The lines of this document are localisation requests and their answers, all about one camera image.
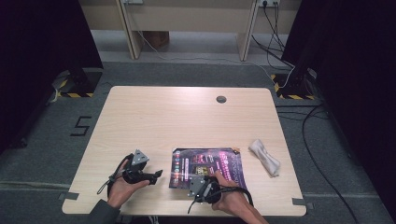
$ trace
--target person's right hand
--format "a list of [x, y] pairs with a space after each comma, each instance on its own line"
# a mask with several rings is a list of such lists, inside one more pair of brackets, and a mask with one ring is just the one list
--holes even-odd
[[[234, 181], [226, 180], [220, 170], [215, 172], [215, 176], [219, 181], [219, 184], [223, 187], [238, 187]], [[221, 193], [220, 200], [212, 204], [212, 209], [221, 210], [230, 215], [240, 217], [249, 224], [268, 223], [259, 211], [248, 203], [248, 200], [245, 198], [243, 193], [238, 191]]]

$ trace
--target hand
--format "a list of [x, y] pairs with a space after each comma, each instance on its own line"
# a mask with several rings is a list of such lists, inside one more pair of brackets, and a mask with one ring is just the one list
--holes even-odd
[[[238, 187], [238, 185], [231, 181], [227, 181], [221, 174], [220, 170], [215, 172], [216, 179], [223, 187]], [[246, 223], [268, 223], [262, 215], [255, 209], [243, 193], [234, 191], [221, 193], [221, 198], [218, 202], [212, 204], [213, 210], [221, 210], [227, 214], [242, 218]]]
[[120, 209], [135, 191], [142, 189], [148, 184], [148, 180], [140, 181], [135, 184], [128, 184], [121, 176], [116, 176], [116, 181], [114, 182], [113, 187], [111, 187], [111, 191], [108, 195], [107, 204]]

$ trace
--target purple poster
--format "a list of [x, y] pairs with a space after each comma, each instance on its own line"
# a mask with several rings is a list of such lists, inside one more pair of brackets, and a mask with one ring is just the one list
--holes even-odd
[[242, 171], [241, 154], [231, 147], [176, 148], [172, 153], [172, 172], [169, 188], [188, 189], [194, 175], [221, 173], [227, 180], [235, 181], [246, 189]]

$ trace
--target electrical socket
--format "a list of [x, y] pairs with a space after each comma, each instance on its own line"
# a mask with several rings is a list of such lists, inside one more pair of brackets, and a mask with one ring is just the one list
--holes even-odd
[[[280, 4], [280, 0], [266, 0], [266, 1], [267, 1], [267, 7], [274, 7], [275, 6], [274, 3], [277, 3], [278, 6]], [[262, 7], [263, 2], [264, 0], [260, 0], [259, 7]]]

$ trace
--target brown box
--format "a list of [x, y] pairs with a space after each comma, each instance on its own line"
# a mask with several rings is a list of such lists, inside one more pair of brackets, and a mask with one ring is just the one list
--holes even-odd
[[155, 49], [169, 44], [169, 31], [143, 31], [143, 37]]

